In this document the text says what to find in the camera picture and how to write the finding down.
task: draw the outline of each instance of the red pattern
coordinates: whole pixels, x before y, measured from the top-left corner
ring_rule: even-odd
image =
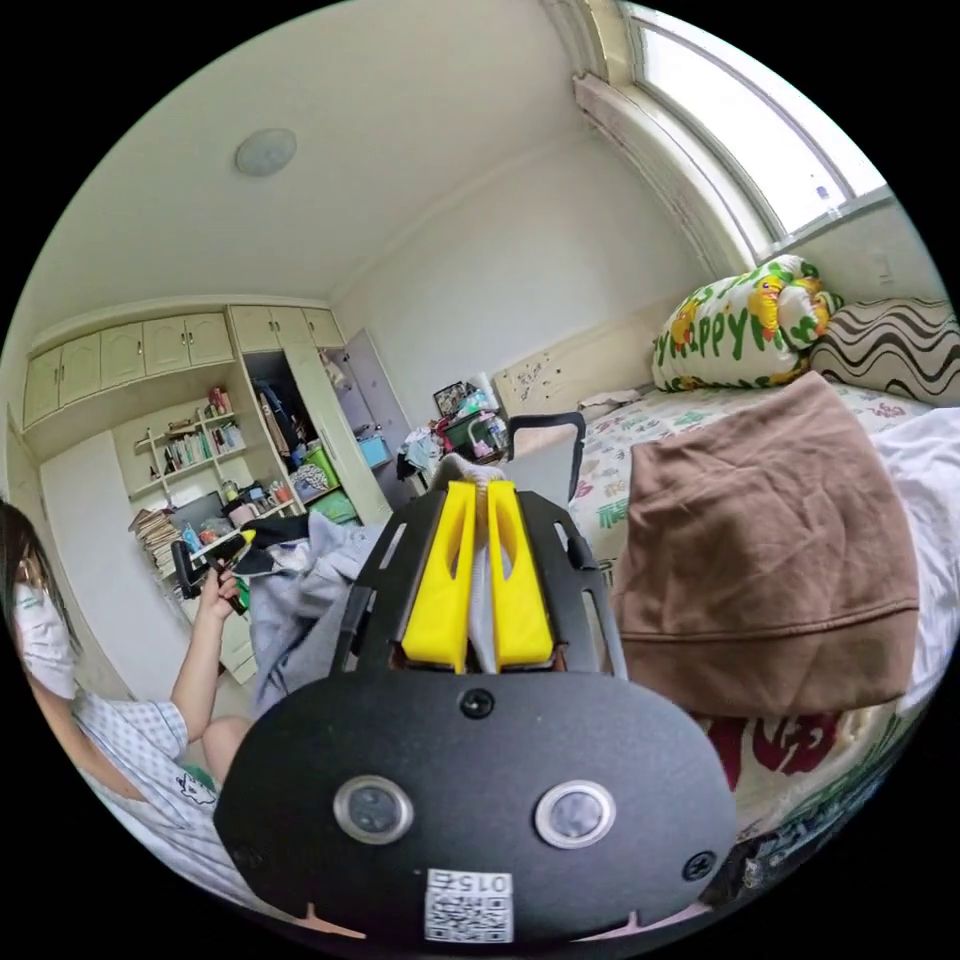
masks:
[[[783,719],[768,740],[765,724],[758,720],[753,728],[753,755],[768,770],[787,776],[810,773],[837,742],[839,722],[839,713]]]
[[[707,736],[717,751],[731,790],[736,790],[743,773],[743,741],[747,724],[753,722],[752,749],[757,762],[775,773],[792,776],[811,773],[823,762],[837,742],[839,713],[791,717],[777,722],[773,737],[767,737],[763,720],[742,717],[714,717]]]

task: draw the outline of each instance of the girl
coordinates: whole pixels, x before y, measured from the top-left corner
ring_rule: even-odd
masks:
[[[203,889],[300,926],[357,936],[318,920],[312,908],[296,920],[259,900],[214,829],[216,794],[177,762],[211,726],[223,622],[236,594],[232,574],[211,571],[168,702],[102,700],[74,681],[80,650],[33,525],[0,500],[3,621],[37,705],[93,792],[161,862]]]

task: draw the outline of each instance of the wall cabinet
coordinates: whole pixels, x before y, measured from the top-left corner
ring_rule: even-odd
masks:
[[[233,347],[222,313],[197,313],[183,318],[190,364],[226,363],[233,359]]]
[[[336,321],[329,310],[315,310],[304,307],[303,315],[307,320],[310,336],[318,347],[342,347],[343,337],[337,329]]]
[[[300,307],[231,307],[241,353],[272,353],[287,347],[342,347],[329,310]]]
[[[221,313],[148,320],[143,325],[147,376],[233,359]]]
[[[60,352],[60,406],[100,390],[100,334],[64,344]]]
[[[60,347],[41,353],[27,365],[23,425],[30,426],[60,408]]]
[[[27,428],[69,403],[144,377],[232,359],[222,313],[108,327],[47,350],[27,364],[23,425]]]
[[[146,376],[143,324],[127,323],[100,333],[100,388],[109,390]]]

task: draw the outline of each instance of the white blanket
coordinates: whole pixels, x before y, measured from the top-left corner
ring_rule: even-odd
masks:
[[[920,630],[903,714],[939,683],[960,638],[960,408],[932,410],[873,442],[903,500],[917,551]]]

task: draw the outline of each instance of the qr code sticker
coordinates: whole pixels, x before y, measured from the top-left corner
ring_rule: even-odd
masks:
[[[513,877],[509,873],[428,871],[424,939],[512,943]]]

